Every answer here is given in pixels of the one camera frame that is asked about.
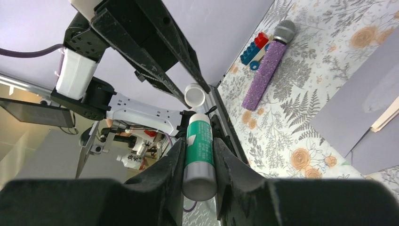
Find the microphone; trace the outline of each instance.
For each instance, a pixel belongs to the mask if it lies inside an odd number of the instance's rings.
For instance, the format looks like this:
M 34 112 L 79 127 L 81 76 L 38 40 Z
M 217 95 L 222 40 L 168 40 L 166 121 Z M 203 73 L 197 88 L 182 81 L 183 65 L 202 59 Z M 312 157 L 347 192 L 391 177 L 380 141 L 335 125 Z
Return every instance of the microphone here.
M 266 87 L 283 57 L 286 45 L 295 35 L 295 24 L 290 20 L 281 21 L 274 29 L 274 39 L 271 41 L 261 61 L 259 69 L 252 80 L 247 95 L 242 102 L 242 107 L 254 111 L 262 99 Z

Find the toy wheel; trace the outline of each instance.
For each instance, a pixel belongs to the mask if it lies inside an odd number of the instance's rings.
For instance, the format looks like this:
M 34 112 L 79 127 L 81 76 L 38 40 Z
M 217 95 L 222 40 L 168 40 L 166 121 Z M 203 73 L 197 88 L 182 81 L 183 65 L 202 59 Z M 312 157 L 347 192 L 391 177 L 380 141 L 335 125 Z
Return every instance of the toy wheel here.
M 251 63 L 249 63 L 249 67 L 251 68 L 252 71 L 256 71 L 259 68 L 259 62 L 252 61 Z

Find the floral tablecloth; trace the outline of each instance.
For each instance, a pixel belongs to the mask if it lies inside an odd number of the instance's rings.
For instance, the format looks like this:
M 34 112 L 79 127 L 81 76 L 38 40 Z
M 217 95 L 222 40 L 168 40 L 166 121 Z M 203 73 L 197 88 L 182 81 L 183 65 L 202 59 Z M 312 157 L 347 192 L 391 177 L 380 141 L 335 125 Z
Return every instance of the floral tablecloth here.
M 251 167 L 271 178 L 374 179 L 399 199 L 399 166 L 361 175 L 309 124 L 399 25 L 399 0 L 276 0 L 250 41 L 284 19 L 298 34 L 258 109 L 241 107 L 255 72 L 239 58 L 218 88 Z

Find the white cup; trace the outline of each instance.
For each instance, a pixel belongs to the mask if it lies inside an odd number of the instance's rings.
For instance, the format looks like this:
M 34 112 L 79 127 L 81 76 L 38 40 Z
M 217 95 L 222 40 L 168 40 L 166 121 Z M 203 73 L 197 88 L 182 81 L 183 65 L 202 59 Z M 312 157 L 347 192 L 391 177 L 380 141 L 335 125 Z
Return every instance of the white cup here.
M 188 85 L 184 90 L 184 100 L 192 108 L 203 105 L 205 97 L 205 91 L 197 83 Z

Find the microphone head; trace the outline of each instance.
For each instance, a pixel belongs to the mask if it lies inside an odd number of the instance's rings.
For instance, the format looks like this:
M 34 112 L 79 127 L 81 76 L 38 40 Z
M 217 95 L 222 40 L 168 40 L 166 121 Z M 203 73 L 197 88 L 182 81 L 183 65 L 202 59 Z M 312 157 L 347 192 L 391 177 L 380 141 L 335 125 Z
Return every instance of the microphone head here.
M 289 43 L 295 36 L 295 24 L 290 20 L 281 21 L 274 29 L 274 39 Z

